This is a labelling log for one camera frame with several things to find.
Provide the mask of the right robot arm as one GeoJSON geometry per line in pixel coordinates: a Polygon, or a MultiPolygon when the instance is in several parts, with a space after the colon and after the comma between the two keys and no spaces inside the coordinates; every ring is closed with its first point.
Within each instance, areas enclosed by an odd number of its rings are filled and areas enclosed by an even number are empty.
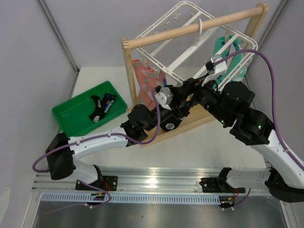
{"type": "Polygon", "coordinates": [[[172,105],[184,115],[201,105],[230,134],[258,151],[271,164],[270,174],[262,184],[275,198],[298,203],[304,200],[304,164],[280,138],[273,119],[250,107],[255,93],[241,82],[227,83],[221,92],[214,90],[214,80],[201,85],[189,79],[181,86],[170,86],[172,105]]]}

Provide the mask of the white plastic clip hanger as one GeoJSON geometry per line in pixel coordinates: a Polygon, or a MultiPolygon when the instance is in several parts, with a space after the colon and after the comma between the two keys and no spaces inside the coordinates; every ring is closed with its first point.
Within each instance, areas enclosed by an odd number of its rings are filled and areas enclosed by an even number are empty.
{"type": "MultiPolygon", "coordinates": [[[[181,1],[165,13],[155,23],[142,32],[137,39],[159,35],[166,31],[191,24],[200,24],[214,17],[190,1],[181,1]]],[[[213,57],[217,38],[232,35],[232,38],[217,52],[220,55],[231,46],[230,52],[245,48],[258,49],[257,42],[242,32],[222,24],[213,28],[199,26],[192,34],[154,42],[139,44],[135,50],[152,66],[163,71],[170,82],[182,84],[189,77],[201,77],[206,74],[205,62],[213,57]]]]}

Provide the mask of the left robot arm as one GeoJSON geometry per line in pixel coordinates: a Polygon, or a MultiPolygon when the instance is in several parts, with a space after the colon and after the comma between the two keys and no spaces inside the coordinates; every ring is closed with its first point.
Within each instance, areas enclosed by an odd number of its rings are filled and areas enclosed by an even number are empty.
{"type": "Polygon", "coordinates": [[[96,165],[81,162],[82,158],[112,148],[149,144],[154,139],[147,139],[147,131],[159,131],[160,124],[167,119],[181,120],[188,114],[185,107],[169,110],[158,105],[149,110],[138,104],[128,114],[128,120],[112,130],[78,137],[67,137],[65,133],[59,133],[46,150],[50,177],[55,181],[74,178],[85,182],[91,189],[98,190],[103,185],[101,172],[96,165]]]}

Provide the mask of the pink sock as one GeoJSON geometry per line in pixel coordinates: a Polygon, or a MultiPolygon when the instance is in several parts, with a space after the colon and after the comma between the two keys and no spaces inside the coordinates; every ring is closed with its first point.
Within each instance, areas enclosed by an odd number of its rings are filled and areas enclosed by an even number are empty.
{"type": "Polygon", "coordinates": [[[148,70],[151,69],[150,63],[142,58],[132,60],[133,70],[139,85],[137,100],[139,104],[145,105],[149,109],[153,109],[153,98],[151,87],[149,85],[148,70]]]}
{"type": "Polygon", "coordinates": [[[148,69],[147,76],[148,76],[148,85],[150,86],[150,90],[153,90],[158,86],[164,87],[167,85],[166,74],[161,70],[148,69]]]}

